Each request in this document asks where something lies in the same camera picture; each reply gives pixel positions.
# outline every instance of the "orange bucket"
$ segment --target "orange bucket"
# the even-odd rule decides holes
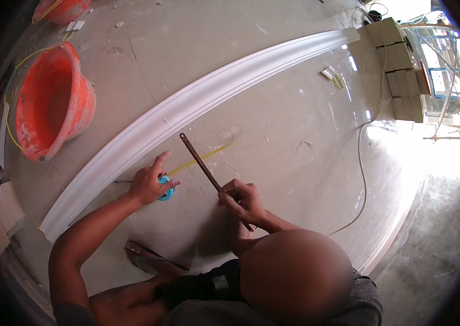
[[[96,94],[81,74],[69,42],[41,53],[23,80],[16,105],[16,135],[23,155],[46,162],[65,140],[82,134],[96,110]]]
[[[33,22],[42,18],[48,19],[60,26],[75,21],[90,6],[91,0],[61,0],[52,10],[51,7],[58,0],[41,0],[36,10],[34,10]]]

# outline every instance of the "leg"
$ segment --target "leg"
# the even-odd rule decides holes
[[[249,251],[262,238],[252,239],[252,232],[248,231],[242,223],[233,218],[230,226],[230,250],[237,257],[241,257],[243,253]]]
[[[168,313],[168,307],[163,300],[156,300],[155,286],[171,282],[185,272],[169,261],[156,260],[157,256],[129,242],[125,252],[131,263],[139,268],[142,268],[141,258],[147,259],[144,263],[157,271],[157,275],[90,297],[90,310],[100,325],[157,325]]]

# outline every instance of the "yellow wire handle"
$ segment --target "yellow wire handle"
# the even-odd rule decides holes
[[[40,53],[42,51],[45,51],[45,50],[48,50],[48,49],[52,49],[53,46],[49,47],[49,48],[43,48],[43,49],[39,49],[37,51],[34,51],[33,53],[31,53],[30,55],[28,55],[24,60],[22,60],[15,68],[14,70],[20,68],[23,63],[25,61],[27,61],[30,57],[32,57],[33,55],[37,54],[37,53]],[[14,99],[14,97],[16,96],[16,89],[12,92],[11,94],[11,99]],[[7,94],[5,93],[4,94],[4,114],[5,114],[5,126],[7,127],[7,131],[9,132],[9,136],[11,137],[11,140],[12,142],[23,152],[23,147],[20,146],[20,144],[18,144],[18,142],[14,139],[14,137],[12,137],[12,132],[11,132],[11,128],[9,127],[9,112],[7,111]]]
[[[226,147],[228,147],[228,146],[230,146],[230,145],[231,145],[231,143],[228,144],[228,145],[225,145],[225,146],[223,146],[223,147],[221,147],[221,148],[218,148],[218,149],[216,149],[215,151],[212,151],[212,152],[210,152],[210,153],[208,153],[208,154],[206,154],[206,155],[204,155],[204,156],[201,156],[201,159],[203,160],[203,159],[209,158],[209,157],[212,156],[213,154],[222,151],[223,149],[225,149]],[[184,165],[182,165],[182,166],[179,166],[178,168],[176,168],[176,169],[173,170],[172,172],[168,173],[167,175],[172,175],[172,174],[174,174],[174,173],[176,173],[176,172],[181,171],[181,170],[184,169],[185,167],[194,165],[194,164],[196,164],[196,163],[197,163],[197,162],[196,162],[195,160],[192,161],[192,162],[188,162],[187,164],[184,164]]]
[[[9,112],[7,111],[7,101],[5,100],[4,95],[4,114],[5,114],[5,126],[7,127],[7,131],[9,132],[9,136],[11,137],[12,142],[23,152],[23,147],[17,143],[17,141],[12,137],[11,128],[9,128]]]
[[[65,33],[64,38],[61,40],[61,42],[63,43],[63,42],[69,41],[69,40],[70,40],[70,36],[72,36],[72,33],[74,33],[74,30],[70,31],[70,33],[69,33],[69,32]]]
[[[38,19],[37,21],[34,21],[34,14],[33,14],[32,18],[31,18],[31,23],[35,24],[35,23],[39,22],[40,20],[44,19],[45,16],[47,16],[47,15],[49,14],[49,12],[51,12],[54,8],[56,8],[56,6],[57,6],[58,4],[60,4],[62,1],[63,1],[63,0],[57,0],[57,1],[49,8],[49,10],[45,11],[45,13],[44,13],[44,14],[40,17],[40,19]]]
[[[24,60],[22,60],[22,62],[20,62],[17,66],[16,66],[16,69],[20,68],[21,65],[23,65],[24,62],[27,61],[27,59],[29,59],[30,57],[32,57],[33,55],[35,55],[36,53],[40,53],[42,51],[45,51],[47,49],[52,49],[54,48],[54,46],[50,46],[48,48],[43,48],[43,49],[39,49],[37,51],[34,51],[33,53],[31,53],[30,55],[28,55]]]

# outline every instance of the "white crown molding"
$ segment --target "white crown molding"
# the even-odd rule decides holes
[[[182,88],[103,147],[65,188],[45,216],[40,230],[54,243],[103,189],[182,127],[284,69],[359,40],[355,28],[301,37],[250,54]]]

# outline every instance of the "shorts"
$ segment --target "shorts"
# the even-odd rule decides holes
[[[239,259],[232,259],[206,274],[178,277],[156,285],[156,295],[170,310],[186,300],[226,300],[247,303],[240,289]]]

